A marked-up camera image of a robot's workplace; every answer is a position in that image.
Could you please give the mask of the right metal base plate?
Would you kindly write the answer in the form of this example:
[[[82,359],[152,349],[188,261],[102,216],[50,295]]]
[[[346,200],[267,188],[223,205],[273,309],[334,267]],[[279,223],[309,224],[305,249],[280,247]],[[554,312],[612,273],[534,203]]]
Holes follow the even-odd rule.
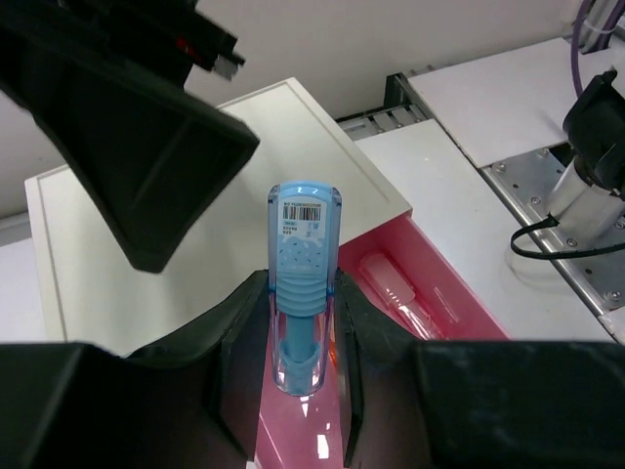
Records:
[[[526,227],[553,216],[558,224],[526,234],[517,246],[543,253],[598,249],[624,241],[624,202],[589,186],[574,168],[568,144],[536,149],[480,169]],[[553,265],[597,316],[624,307],[624,252],[556,260]]]

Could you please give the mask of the white drawer cabinet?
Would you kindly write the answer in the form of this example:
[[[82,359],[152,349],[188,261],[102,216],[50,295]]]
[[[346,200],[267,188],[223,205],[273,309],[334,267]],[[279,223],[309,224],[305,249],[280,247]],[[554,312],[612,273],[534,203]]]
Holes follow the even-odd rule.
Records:
[[[187,232],[159,275],[134,270],[91,198],[62,166],[25,184],[45,336],[129,353],[211,309],[268,264],[267,198],[290,180],[325,182],[343,199],[350,241],[410,205],[296,79],[225,111],[261,143]]]

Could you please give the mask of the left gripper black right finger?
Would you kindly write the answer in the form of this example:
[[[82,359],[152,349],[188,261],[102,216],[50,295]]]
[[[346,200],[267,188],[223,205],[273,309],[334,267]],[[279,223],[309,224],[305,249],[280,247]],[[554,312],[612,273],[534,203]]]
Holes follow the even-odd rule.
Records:
[[[345,273],[334,297],[348,468],[620,468],[624,349],[424,341]]]

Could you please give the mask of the blue cap-shaped clip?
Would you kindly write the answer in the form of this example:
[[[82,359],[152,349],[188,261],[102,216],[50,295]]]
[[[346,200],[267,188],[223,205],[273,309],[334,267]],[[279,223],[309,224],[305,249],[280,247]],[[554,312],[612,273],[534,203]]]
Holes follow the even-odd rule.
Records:
[[[282,183],[268,195],[272,376],[291,396],[323,386],[341,215],[341,194],[324,183]]]

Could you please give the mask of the pink cap-shaped clip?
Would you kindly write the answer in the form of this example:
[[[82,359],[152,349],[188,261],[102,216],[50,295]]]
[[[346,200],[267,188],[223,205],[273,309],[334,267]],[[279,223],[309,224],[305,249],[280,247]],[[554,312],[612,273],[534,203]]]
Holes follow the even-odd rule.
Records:
[[[390,257],[383,252],[366,254],[358,269],[391,316],[415,336],[424,340],[443,339],[428,309]]]

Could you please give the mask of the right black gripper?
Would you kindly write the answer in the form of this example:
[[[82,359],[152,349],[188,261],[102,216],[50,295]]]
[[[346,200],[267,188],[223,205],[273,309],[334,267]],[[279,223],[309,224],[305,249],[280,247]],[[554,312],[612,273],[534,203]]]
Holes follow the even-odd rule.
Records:
[[[198,66],[230,81],[237,38],[194,1],[4,1],[1,89],[27,110],[128,262],[164,270],[250,160],[258,137],[184,91]]]

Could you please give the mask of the pink drawer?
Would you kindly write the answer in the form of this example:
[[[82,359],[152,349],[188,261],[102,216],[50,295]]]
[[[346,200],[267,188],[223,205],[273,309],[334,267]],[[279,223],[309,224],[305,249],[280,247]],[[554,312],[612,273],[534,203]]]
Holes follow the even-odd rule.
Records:
[[[482,302],[423,232],[404,214],[340,247],[339,265],[368,301],[420,338],[506,338]],[[343,465],[336,348],[329,348],[323,387],[289,397],[265,370],[255,465],[340,468]]]

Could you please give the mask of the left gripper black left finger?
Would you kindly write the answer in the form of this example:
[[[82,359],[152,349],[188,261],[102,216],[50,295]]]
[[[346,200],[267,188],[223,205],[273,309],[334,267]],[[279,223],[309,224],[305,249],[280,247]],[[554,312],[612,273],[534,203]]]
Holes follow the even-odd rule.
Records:
[[[268,275],[120,357],[95,345],[1,348],[5,468],[243,468],[256,452]]]

